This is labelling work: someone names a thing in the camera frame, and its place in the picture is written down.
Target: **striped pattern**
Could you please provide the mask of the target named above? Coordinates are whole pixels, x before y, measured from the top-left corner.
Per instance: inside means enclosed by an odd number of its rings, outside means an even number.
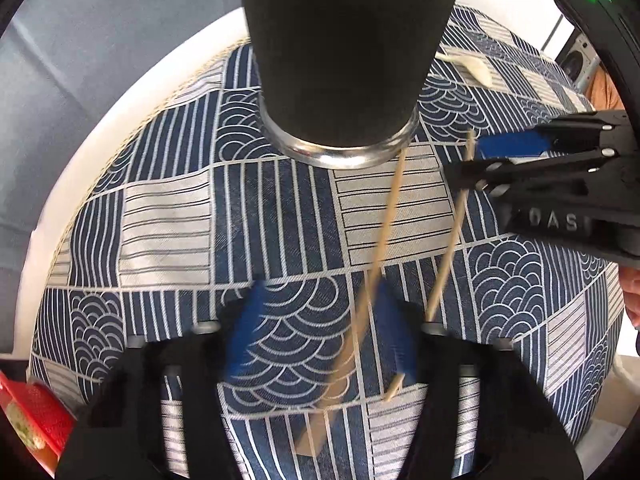
[[[208,290],[123,292],[122,306],[127,334],[148,341],[181,337],[193,325],[215,318]]]
[[[372,466],[367,461],[368,433],[363,427],[360,406],[338,409],[334,423],[327,428],[328,445],[318,457],[295,453],[296,438],[308,428],[306,413],[267,418],[229,419],[228,430],[238,446],[239,457],[252,479],[364,480]],[[336,456],[334,450],[348,450]]]
[[[609,331],[607,332],[607,362],[605,365],[605,370],[611,370],[611,366],[613,364],[613,359],[616,356],[616,351],[618,350],[618,340],[620,339],[620,329],[622,328],[622,320],[626,316],[624,312],[620,312],[618,317],[614,320],[614,322],[609,327]]]
[[[545,269],[542,283],[547,315],[551,316],[566,308],[584,288],[580,254],[546,242],[534,241],[534,245]]]
[[[551,86],[549,86],[549,83],[546,82],[545,78],[531,70],[521,69],[520,71],[525,79],[529,81],[544,104],[555,108],[562,108],[562,103],[559,101],[558,96]]]
[[[411,387],[401,390],[390,402],[377,400],[367,403],[370,453],[376,480],[393,480],[398,476],[414,437],[426,393],[426,386]],[[480,381],[460,378],[454,478],[470,471],[470,455],[478,430],[479,403]]]
[[[564,92],[567,94],[567,97],[574,104],[576,111],[578,112],[587,112],[591,110],[593,107],[589,104],[589,102],[585,102],[584,98],[579,96],[576,92],[569,88],[564,88]]]
[[[368,170],[334,171],[337,202],[349,261],[370,264],[396,160]],[[431,146],[414,144],[406,154],[396,221],[387,258],[419,256],[447,245],[453,224],[447,188]]]
[[[168,178],[208,166],[219,95],[208,92],[154,117],[136,141],[127,181]]]
[[[118,258],[122,286],[209,283],[207,175],[127,187]]]
[[[259,84],[254,48],[247,43],[236,48],[226,60],[225,88],[254,88]]]
[[[123,194],[116,191],[93,198],[80,210],[71,231],[69,285],[118,286],[122,205]]]
[[[513,340],[513,349],[520,355],[522,363],[542,388],[547,377],[548,349],[546,342],[547,326],[542,325],[525,336]]]
[[[478,25],[480,25],[482,30],[484,30],[484,33],[489,38],[493,38],[494,40],[501,41],[502,43],[515,46],[513,37],[511,36],[511,32],[509,30],[494,22],[494,20],[485,18],[484,16],[477,15],[476,19],[478,20]]]
[[[558,115],[537,100],[479,87],[471,87],[469,92],[473,101],[483,110],[488,128],[496,134],[525,130]]]
[[[575,412],[580,409],[580,393],[582,390],[582,370],[580,366],[574,374],[558,388],[550,397],[549,402],[563,425],[572,420]]]
[[[596,409],[596,404],[600,399],[601,391],[602,389],[600,389],[596,395],[591,397],[589,402],[587,402],[585,406],[581,407],[581,409],[574,415],[574,418],[565,426],[567,434],[574,445],[578,443],[584,433],[589,429],[589,421]]]
[[[37,357],[76,371],[69,303],[68,291],[49,287],[44,290],[32,352]]]
[[[556,391],[585,358],[586,315],[584,296],[575,298],[549,319],[547,330],[548,369],[545,381],[547,395]]]
[[[281,158],[217,166],[213,182],[215,283],[343,268],[329,171]]]
[[[605,272],[607,277],[607,304],[609,305],[607,326],[611,326],[625,308],[625,299],[618,280],[618,264],[609,264]]]
[[[162,434],[164,452],[169,471],[189,477],[187,451],[184,446],[184,424],[182,422],[182,403],[180,400],[162,400]]]
[[[455,46],[468,52],[479,52],[468,32],[461,27],[447,25],[442,33],[442,45]]]
[[[204,73],[200,74],[196,81],[180,90],[174,100],[169,104],[170,107],[187,104],[190,101],[202,97],[204,94],[222,87],[222,78],[225,69],[225,61],[223,59],[216,61]]]
[[[450,23],[459,25],[462,28],[468,28],[469,30],[476,30],[480,32],[482,29],[478,22],[479,18],[484,18],[484,15],[474,9],[464,6],[454,6],[451,10],[449,20]]]
[[[49,274],[49,281],[47,285],[68,285],[69,273],[71,271],[71,232],[67,233],[64,240],[62,240],[62,246],[60,252],[56,257],[56,261],[51,268]]]
[[[69,368],[52,361],[45,361],[44,367],[49,377],[49,387],[66,408],[78,416],[84,406],[84,398],[78,386],[78,378]]]
[[[394,480],[414,437],[427,388],[401,390],[391,402],[367,403],[373,478]]]
[[[480,379],[460,377],[456,457],[473,452],[478,432]]]
[[[573,114],[578,111],[578,109],[575,107],[574,102],[572,102],[571,99],[569,99],[569,96],[567,94],[567,88],[563,87],[560,83],[556,81],[546,80],[546,82],[549,84],[549,86],[551,86],[553,91],[556,93],[559,101],[562,103],[562,108],[564,108],[567,111],[567,113]]]
[[[449,164],[464,159],[462,145],[436,146],[441,163]],[[498,236],[498,223],[486,193],[471,191],[466,199],[466,216],[462,224],[462,240],[467,243],[481,242]]]
[[[31,376],[31,379],[35,379],[36,382],[42,383],[47,387],[51,387],[49,383],[49,376],[47,375],[47,367],[45,366],[45,361],[36,357],[34,353],[35,349],[31,353],[31,357],[29,359],[29,368],[27,370],[27,377]]]
[[[517,65],[501,61],[499,59],[487,58],[500,74],[500,79],[505,82],[502,92],[509,92],[514,95],[521,95],[529,99],[538,99],[538,94],[531,83],[522,75],[522,71]]]
[[[418,305],[426,305],[430,290],[435,283],[435,269],[440,265],[440,256],[422,258],[417,262],[386,265],[383,273],[387,283],[399,297]],[[358,291],[364,274],[351,275],[351,290]],[[466,314],[462,305],[471,294],[463,251],[456,251],[451,269],[451,286],[441,299],[436,320],[458,337],[470,340],[478,338],[478,322],[475,316]],[[369,331],[360,343],[360,368],[363,372],[362,386],[366,397],[384,394],[396,373],[396,359],[393,349],[386,342],[385,326],[375,308],[370,310]],[[410,386],[408,380],[404,386]]]
[[[509,91],[509,87],[507,86],[506,81],[502,78],[502,75],[495,69],[495,67],[489,62],[489,59],[487,58],[487,56],[485,56],[484,54],[480,54],[479,52],[478,53],[468,52],[466,50],[462,50],[460,48],[455,48],[452,46],[445,46],[443,47],[443,50],[448,56],[465,56],[465,57],[475,57],[476,59],[479,59],[480,61],[482,61],[482,64],[484,64],[489,69],[489,72],[492,76],[491,90],[494,90],[497,92]],[[460,74],[460,77],[462,78],[462,82],[466,86],[482,87],[482,83],[479,82],[475,77],[473,77],[473,75],[471,75],[471,72],[469,72],[469,70],[466,69],[465,66],[462,66],[461,64],[456,64],[455,68]]]
[[[601,274],[584,293],[587,322],[587,352],[591,352],[605,336],[608,329],[609,300],[607,277]]]
[[[238,464],[238,469],[240,471],[240,474],[242,475],[242,478],[244,480],[253,479],[254,478],[253,472],[249,469],[245,458],[242,456],[242,450],[238,446],[238,443],[236,442],[233,436],[233,433],[231,432],[229,420],[223,417],[222,425],[225,428],[226,438],[229,441],[229,447],[231,448],[231,453],[236,459],[236,463]]]
[[[523,50],[524,52],[526,52],[527,54],[531,54],[532,56],[539,57],[540,59],[549,60],[552,64],[556,64],[556,62],[549,58],[544,52],[540,52],[538,49],[524,41],[522,38],[517,37],[512,32],[510,32],[510,35],[511,39],[513,40],[513,44],[520,50]]]

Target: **black frame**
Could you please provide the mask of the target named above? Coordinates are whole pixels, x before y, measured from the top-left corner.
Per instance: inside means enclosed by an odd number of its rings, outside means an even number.
[[[4,32],[22,1],[0,0],[0,34]],[[636,132],[640,132],[640,0],[556,2],[590,39],[616,84]],[[639,417],[640,415],[636,415],[632,426],[616,446],[610,459],[596,471],[594,478],[620,478],[622,474],[631,474],[637,468]],[[39,471],[34,470],[33,459],[28,453],[22,452],[26,450],[16,447],[17,437],[9,425],[2,424],[5,421],[2,419],[0,415],[2,468],[5,465],[11,469],[15,467],[14,478],[46,478],[46,475],[40,475]]]

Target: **metal ring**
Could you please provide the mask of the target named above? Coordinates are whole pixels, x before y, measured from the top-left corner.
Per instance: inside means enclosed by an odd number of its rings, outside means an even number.
[[[370,146],[355,146],[353,148],[323,146],[299,139],[285,132],[269,117],[262,94],[260,94],[260,118],[264,125],[265,137],[284,155],[318,168],[359,170],[382,164],[402,150],[414,136],[419,114],[417,108],[414,107],[407,123],[391,137]]]

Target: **orange object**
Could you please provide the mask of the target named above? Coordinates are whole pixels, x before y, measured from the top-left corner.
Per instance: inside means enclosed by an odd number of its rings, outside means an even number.
[[[613,79],[602,66],[596,70],[591,85],[584,94],[596,110],[625,109]]]
[[[12,401],[18,404],[47,446],[60,457],[76,423],[62,403],[46,387],[11,381],[0,372],[0,406],[5,410]]]

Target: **wooden skewer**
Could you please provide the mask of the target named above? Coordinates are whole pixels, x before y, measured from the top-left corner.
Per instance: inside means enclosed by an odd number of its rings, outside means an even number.
[[[364,280],[356,297],[356,307],[354,317],[351,320],[351,327],[344,338],[344,346],[335,360],[334,371],[329,377],[329,387],[318,403],[318,409],[320,411],[315,412],[311,416],[309,427],[296,443],[296,453],[298,454],[317,456],[322,446],[324,446],[326,430],[334,420],[336,410],[327,413],[327,418],[325,418],[324,412],[334,404],[340,403],[342,394],[340,380],[348,375],[350,371],[349,359],[355,352],[355,349],[360,347],[367,333],[367,328],[369,328],[369,303],[373,305],[376,300],[376,291],[378,290],[378,283],[380,282],[380,267],[385,259],[386,243],[391,232],[391,224],[396,217],[396,205],[398,204],[398,196],[402,184],[405,158],[406,149],[400,152],[398,163],[396,164],[396,171],[391,180],[391,189],[386,196],[384,219],[380,227],[380,232],[378,233],[378,241],[373,253],[373,263],[369,272],[369,279]]]
[[[466,134],[466,153],[465,160],[472,160],[476,153],[476,133],[473,130],[469,130]],[[456,200],[456,210],[453,216],[453,227],[451,234],[449,235],[449,244],[447,250],[440,262],[440,268],[438,269],[438,275],[436,276],[436,282],[431,289],[429,299],[427,300],[427,311],[425,314],[425,320],[428,322],[433,321],[436,317],[436,311],[440,304],[440,297],[444,292],[444,288],[447,285],[449,279],[449,273],[451,270],[451,262],[453,260],[453,254],[456,252],[456,245],[460,240],[460,229],[462,228],[462,222],[465,219],[465,205],[466,199],[469,195],[468,189],[462,189]],[[394,398],[402,386],[404,380],[404,374],[396,374],[389,385],[385,394],[385,402],[389,402]]]

